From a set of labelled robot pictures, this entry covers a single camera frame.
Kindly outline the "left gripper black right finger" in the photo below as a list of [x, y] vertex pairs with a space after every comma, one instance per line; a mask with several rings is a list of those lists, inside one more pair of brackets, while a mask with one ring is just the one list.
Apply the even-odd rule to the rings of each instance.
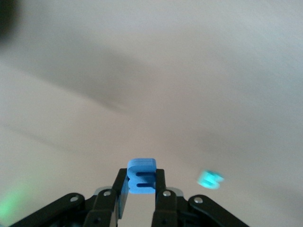
[[186, 200], [166, 187], [165, 172], [156, 170], [153, 227], [246, 227], [247, 224], [205, 195]]

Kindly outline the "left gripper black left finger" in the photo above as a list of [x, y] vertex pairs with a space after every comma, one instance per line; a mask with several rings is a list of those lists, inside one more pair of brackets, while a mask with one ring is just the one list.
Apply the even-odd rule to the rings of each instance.
[[89, 199], [69, 193], [42, 207], [12, 227], [116, 227], [128, 195], [127, 169], [118, 171], [114, 184]]

